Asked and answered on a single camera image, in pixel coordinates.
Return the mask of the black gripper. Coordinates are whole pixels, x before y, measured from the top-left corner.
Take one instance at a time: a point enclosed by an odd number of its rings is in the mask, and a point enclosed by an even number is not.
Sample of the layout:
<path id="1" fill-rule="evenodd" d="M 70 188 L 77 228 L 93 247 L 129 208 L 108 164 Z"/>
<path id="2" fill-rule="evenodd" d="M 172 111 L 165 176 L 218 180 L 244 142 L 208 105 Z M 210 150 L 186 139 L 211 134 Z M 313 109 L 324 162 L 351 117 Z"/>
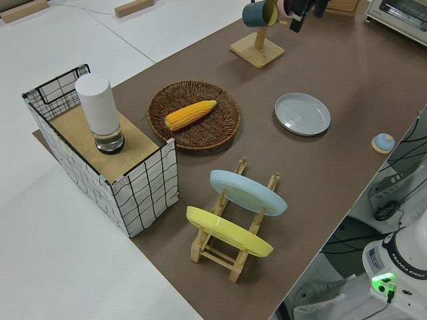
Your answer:
<path id="1" fill-rule="evenodd" d="M 305 14 L 311 9 L 314 0 L 293 0 L 290 10 L 293 12 L 290 30 L 299 33 L 304 24 Z M 314 16 L 321 19 L 326 10 L 326 0 L 316 0 Z"/>

